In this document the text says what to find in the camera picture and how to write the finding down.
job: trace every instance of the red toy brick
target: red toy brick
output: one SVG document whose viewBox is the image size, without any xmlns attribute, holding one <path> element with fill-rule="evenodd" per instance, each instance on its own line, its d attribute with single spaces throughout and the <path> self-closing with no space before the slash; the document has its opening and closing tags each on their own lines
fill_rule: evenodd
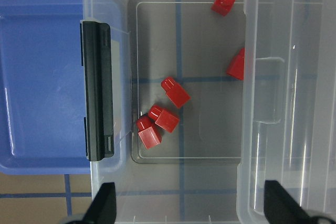
<svg viewBox="0 0 336 224">
<path fill-rule="evenodd" d="M 188 93 L 172 77 L 167 77 L 161 82 L 161 87 L 166 91 L 167 97 L 178 108 L 190 100 Z"/>
<path fill-rule="evenodd" d="M 148 116 L 155 121 L 156 125 L 170 133 L 173 132 L 180 121 L 177 115 L 157 105 L 151 107 Z"/>
<path fill-rule="evenodd" d="M 245 58 L 245 47 L 243 47 L 240 51 L 239 54 L 236 55 L 229 67 L 226 70 L 226 73 L 229 76 L 235 77 L 238 80 L 243 80 L 244 79 L 244 58 Z"/>
<path fill-rule="evenodd" d="M 138 135 L 146 149 L 150 149 L 158 144 L 161 144 L 161 135 L 159 134 L 155 124 L 147 115 L 143 115 L 136 122 L 139 128 Z"/>
<path fill-rule="evenodd" d="M 215 0 L 211 9 L 223 16 L 226 16 L 233 7 L 234 2 L 235 0 Z"/>
</svg>

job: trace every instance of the transparent storage container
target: transparent storage container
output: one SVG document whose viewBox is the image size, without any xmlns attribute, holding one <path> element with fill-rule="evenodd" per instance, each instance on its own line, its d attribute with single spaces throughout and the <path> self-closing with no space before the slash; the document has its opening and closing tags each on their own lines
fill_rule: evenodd
<svg viewBox="0 0 336 224">
<path fill-rule="evenodd" d="M 114 156 L 91 162 L 93 196 L 115 182 L 117 222 L 266 223 L 265 179 L 336 217 L 334 0 L 84 0 L 111 27 Z M 245 46 L 244 82 L 225 75 Z M 175 110 L 175 77 L 192 99 Z M 134 122 L 153 103 L 181 122 L 143 148 Z"/>
</svg>

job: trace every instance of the blue plastic bin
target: blue plastic bin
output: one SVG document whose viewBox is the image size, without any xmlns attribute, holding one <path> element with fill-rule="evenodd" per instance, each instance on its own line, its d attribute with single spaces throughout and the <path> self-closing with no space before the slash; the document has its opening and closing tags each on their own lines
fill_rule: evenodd
<svg viewBox="0 0 336 224">
<path fill-rule="evenodd" d="M 0 172 L 90 173 L 82 0 L 0 0 Z"/>
</svg>

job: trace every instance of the plastic container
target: plastic container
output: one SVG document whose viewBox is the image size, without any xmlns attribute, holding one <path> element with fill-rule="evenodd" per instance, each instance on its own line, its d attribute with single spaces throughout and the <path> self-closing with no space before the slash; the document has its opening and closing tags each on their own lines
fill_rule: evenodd
<svg viewBox="0 0 336 224">
<path fill-rule="evenodd" d="M 264 181 L 277 179 L 335 217 L 334 1 L 237 0 L 226 17 L 213 1 L 84 0 L 85 20 L 110 25 L 121 69 L 115 154 L 91 162 L 93 195 L 115 182 L 118 222 L 266 223 Z M 244 45 L 241 82 L 224 73 Z M 191 96 L 182 110 L 167 76 Z M 132 122 L 158 101 L 181 121 L 145 150 Z"/>
<path fill-rule="evenodd" d="M 0 172 L 90 172 L 82 14 L 82 0 L 0 0 Z"/>
</svg>

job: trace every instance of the red peg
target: red peg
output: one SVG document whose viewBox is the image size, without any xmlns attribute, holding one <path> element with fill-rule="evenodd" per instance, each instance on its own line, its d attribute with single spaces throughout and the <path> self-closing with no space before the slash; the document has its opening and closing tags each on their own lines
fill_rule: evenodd
<svg viewBox="0 0 336 224">
<path fill-rule="evenodd" d="M 166 91 L 167 97 L 178 108 L 190 100 L 188 93 L 172 77 L 167 77 L 161 82 L 161 87 Z"/>
<path fill-rule="evenodd" d="M 211 10 L 226 16 L 233 7 L 235 0 L 215 0 Z"/>
<path fill-rule="evenodd" d="M 156 125 L 170 133 L 173 132 L 180 121 L 177 115 L 157 105 L 151 107 L 148 116 L 155 121 Z"/>
<path fill-rule="evenodd" d="M 155 124 L 147 115 L 143 115 L 136 122 L 139 128 L 138 135 L 146 149 L 150 149 L 158 144 L 161 144 L 161 135 L 159 134 Z"/>
<path fill-rule="evenodd" d="M 239 51 L 239 54 L 232 59 L 229 67 L 227 68 L 226 73 L 229 76 L 237 78 L 238 80 L 244 79 L 244 57 L 245 47 L 243 47 Z"/>
</svg>

